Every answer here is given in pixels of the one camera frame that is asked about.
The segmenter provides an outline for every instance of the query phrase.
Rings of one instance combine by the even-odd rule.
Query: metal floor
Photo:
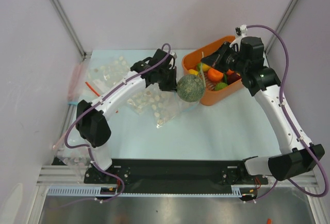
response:
[[[243,204],[237,198],[120,197],[103,204],[84,201],[48,209],[76,199],[47,197],[39,224],[266,224],[268,218],[273,224],[315,223],[307,197],[293,188],[276,188],[256,204]]]

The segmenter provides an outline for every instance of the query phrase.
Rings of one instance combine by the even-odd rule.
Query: orange object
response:
[[[89,87],[89,89],[92,90],[94,92],[94,94],[96,94],[97,97],[100,97],[100,94],[91,86],[91,84],[89,84],[86,81],[85,81],[85,83]]]
[[[234,73],[234,71],[228,70],[226,74],[230,76],[232,73]]]
[[[215,70],[214,68],[210,68],[207,72],[207,77],[210,81],[219,82],[223,78],[223,73]]]
[[[188,74],[188,70],[190,70],[191,68],[192,69],[196,68],[196,65],[198,63],[200,63],[200,61],[202,59],[203,53],[204,53],[204,57],[209,56],[212,53],[214,53],[217,49],[219,49],[219,47],[223,44],[223,42],[225,42],[225,41],[232,42],[232,41],[234,41],[234,39],[235,39],[235,36],[226,36],[226,37],[223,37],[217,41],[214,41],[213,43],[208,44],[198,50],[195,50],[190,54],[185,55],[184,58],[182,59],[182,67],[184,69],[185,75]],[[201,99],[200,103],[205,106],[212,106],[215,103],[221,101],[222,99],[226,98],[230,94],[236,92],[237,90],[239,90],[243,87],[242,82],[239,80],[239,81],[234,82],[233,84],[230,84],[229,86],[225,87],[222,90],[213,91],[216,84],[211,82],[207,78],[206,72],[204,73],[204,75],[206,76],[205,77],[206,90],[205,90],[205,94],[204,94],[203,98]]]

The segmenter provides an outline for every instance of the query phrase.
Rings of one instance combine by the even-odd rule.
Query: orange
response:
[[[219,82],[223,78],[223,73],[221,73],[220,71],[215,70],[214,68],[210,68],[207,72],[207,78],[210,81]]]

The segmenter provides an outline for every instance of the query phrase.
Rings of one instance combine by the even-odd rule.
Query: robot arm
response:
[[[111,154],[106,144],[111,136],[107,120],[115,113],[119,105],[134,94],[147,88],[150,84],[158,83],[162,91],[176,90],[176,67],[174,66],[176,54],[174,53],[171,53],[160,66],[143,74],[146,69],[162,60],[166,54],[165,51],[158,49],[153,57],[139,61],[131,67],[130,72],[122,80],[125,84],[118,83],[91,103],[87,103],[85,100],[79,102],[77,117],[96,103],[102,102],[101,105],[86,114],[76,125],[80,136],[90,145],[94,159],[102,170],[106,170],[112,165]],[[142,73],[142,75],[126,83],[127,79],[138,73]],[[102,101],[113,90],[115,91],[109,98]]]
[[[302,131],[287,102],[279,102],[281,82],[272,68],[264,66],[261,38],[247,37],[244,25],[236,28],[236,32],[239,37],[233,43],[225,42],[216,52],[203,58],[202,62],[221,72],[230,69],[239,73],[243,85],[260,104],[275,132],[282,155],[247,159],[245,166],[248,173],[272,175],[283,181],[312,170],[316,163],[301,144],[301,137],[293,132],[281,105],[286,106],[294,125],[318,159],[324,155],[322,145],[314,145]]]

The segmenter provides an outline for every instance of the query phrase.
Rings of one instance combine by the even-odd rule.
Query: orange stick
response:
[[[89,84],[88,82],[86,82],[86,85],[89,87],[90,90],[92,90],[94,92],[94,94],[96,94],[97,97],[100,96],[100,94],[91,86],[91,84]]]

